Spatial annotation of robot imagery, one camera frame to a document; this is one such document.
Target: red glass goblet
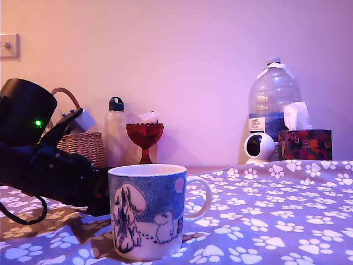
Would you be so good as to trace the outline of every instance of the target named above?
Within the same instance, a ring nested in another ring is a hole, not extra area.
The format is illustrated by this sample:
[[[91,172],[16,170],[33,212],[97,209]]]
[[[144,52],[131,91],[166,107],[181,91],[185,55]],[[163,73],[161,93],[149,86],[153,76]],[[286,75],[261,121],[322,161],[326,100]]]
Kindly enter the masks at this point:
[[[161,138],[163,129],[163,123],[126,124],[127,135],[135,145],[142,148],[142,157],[139,164],[152,164],[149,157],[149,148]]]

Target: blue mug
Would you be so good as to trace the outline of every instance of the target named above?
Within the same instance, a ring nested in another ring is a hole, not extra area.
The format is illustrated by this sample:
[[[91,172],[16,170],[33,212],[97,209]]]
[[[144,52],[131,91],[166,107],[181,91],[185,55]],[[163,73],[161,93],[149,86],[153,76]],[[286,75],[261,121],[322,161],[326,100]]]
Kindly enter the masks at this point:
[[[196,221],[211,205],[212,193],[200,177],[187,177],[186,168],[150,164],[109,170],[110,212],[114,248],[119,256],[151,261],[181,247],[183,221]],[[200,211],[184,215],[185,188],[201,182],[206,200]]]

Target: tissue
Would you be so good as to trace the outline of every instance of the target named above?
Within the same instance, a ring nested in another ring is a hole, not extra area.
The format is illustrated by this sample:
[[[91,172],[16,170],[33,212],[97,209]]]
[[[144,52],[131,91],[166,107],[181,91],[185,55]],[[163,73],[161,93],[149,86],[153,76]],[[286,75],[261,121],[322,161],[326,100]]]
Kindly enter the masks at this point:
[[[289,130],[311,130],[310,116],[305,102],[293,102],[284,107],[285,125]]]

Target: clear plastic bottle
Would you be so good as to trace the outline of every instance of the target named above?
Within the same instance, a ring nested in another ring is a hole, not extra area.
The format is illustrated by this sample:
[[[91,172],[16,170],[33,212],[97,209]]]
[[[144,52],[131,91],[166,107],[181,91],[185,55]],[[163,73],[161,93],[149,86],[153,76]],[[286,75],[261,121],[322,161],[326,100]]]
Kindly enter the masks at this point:
[[[105,119],[105,165],[120,167],[126,165],[125,153],[129,137],[126,131],[127,115],[121,98],[109,101],[109,112]]]
[[[249,134],[267,133],[275,141],[286,130],[284,106],[300,102],[301,93],[294,75],[280,58],[271,58],[254,82],[249,95]]]

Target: basket handle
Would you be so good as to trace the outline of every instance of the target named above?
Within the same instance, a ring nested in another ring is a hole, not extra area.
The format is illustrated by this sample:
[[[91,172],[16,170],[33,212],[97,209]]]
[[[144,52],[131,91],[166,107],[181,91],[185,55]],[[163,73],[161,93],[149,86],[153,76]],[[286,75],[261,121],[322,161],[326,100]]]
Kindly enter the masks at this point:
[[[78,104],[77,99],[69,90],[67,90],[66,88],[63,88],[63,87],[57,87],[51,91],[51,94],[54,96],[58,92],[63,92],[65,94],[67,94],[68,97],[71,98],[73,104],[75,105],[76,110],[78,110],[80,108],[80,105]],[[46,132],[50,131],[53,127],[54,127],[54,124],[53,124],[52,120],[50,119],[48,126],[46,128]]]

